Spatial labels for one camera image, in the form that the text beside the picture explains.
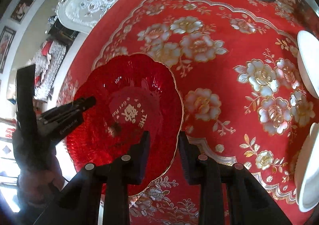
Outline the left hand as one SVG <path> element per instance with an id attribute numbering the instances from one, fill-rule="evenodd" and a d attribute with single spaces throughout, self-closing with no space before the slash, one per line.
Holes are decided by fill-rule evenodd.
<path id="1" fill-rule="evenodd" d="M 36 168 L 27 161 L 28 150 L 23 148 L 24 139 L 20 130 L 16 130 L 12 136 L 14 157 L 20 168 L 17 180 L 17 197 L 21 205 L 43 207 L 64 186 L 64 178 L 61 167 L 56 157 L 56 149 L 53 148 L 49 157 L 49 165 L 42 169 Z"/>

